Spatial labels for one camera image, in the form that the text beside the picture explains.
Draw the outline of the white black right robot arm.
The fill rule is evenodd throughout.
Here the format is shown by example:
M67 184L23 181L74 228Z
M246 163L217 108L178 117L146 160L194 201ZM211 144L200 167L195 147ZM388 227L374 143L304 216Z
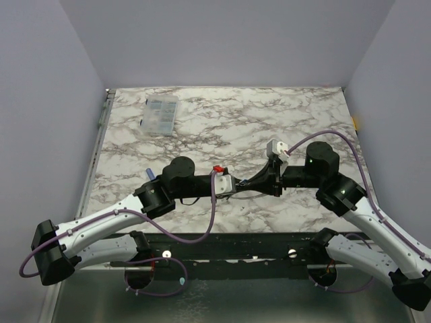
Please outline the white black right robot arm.
M267 145L268 161L248 180L237 183L252 190L281 196L285 188L314 188L324 208L355 225L382 251L355 244L325 228L313 239L310 257L350 264L387 284L406 306L423 311L430 303L430 249L394 222L360 185L339 172L339 155L322 141L309 144L303 166L289 166L288 154L277 141Z

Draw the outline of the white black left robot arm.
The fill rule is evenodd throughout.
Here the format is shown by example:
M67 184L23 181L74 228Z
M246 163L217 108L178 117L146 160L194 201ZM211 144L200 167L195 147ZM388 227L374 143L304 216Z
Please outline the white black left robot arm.
M31 244L30 258L44 286L69 278L75 271L104 262L144 264L150 251L142 234L115 237L122 229L155 219L175 209L177 201L236 193L239 181L221 166L208 175L196 175L188 157L176 157L162 173L146 182L117 204L83 219L55 225L50 219L39 223Z

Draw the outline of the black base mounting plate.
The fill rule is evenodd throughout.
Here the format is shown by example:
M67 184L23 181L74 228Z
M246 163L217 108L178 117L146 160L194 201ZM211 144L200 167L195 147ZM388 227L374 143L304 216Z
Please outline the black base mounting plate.
M190 279L308 279L334 284L341 261L330 260L315 233L210 234L202 242L184 244L164 234L143 234L148 256L133 262L105 262L124 268L132 279L173 279L185 269Z

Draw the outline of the clear plastic organizer box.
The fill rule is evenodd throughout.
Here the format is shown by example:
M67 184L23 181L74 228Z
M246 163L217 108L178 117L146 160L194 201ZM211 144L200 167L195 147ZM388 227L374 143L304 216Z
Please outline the clear plastic organizer box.
M171 136L179 105L178 96L155 94L148 96L139 123L142 133Z

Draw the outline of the blue handled screwdriver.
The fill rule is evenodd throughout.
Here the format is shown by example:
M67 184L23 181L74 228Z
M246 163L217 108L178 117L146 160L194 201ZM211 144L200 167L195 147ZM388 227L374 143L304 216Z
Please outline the blue handled screwdriver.
M147 177L150 179L150 181L155 180L156 177L154 175L154 173L152 172L152 170L150 168L147 168L145 170L145 173L147 174Z

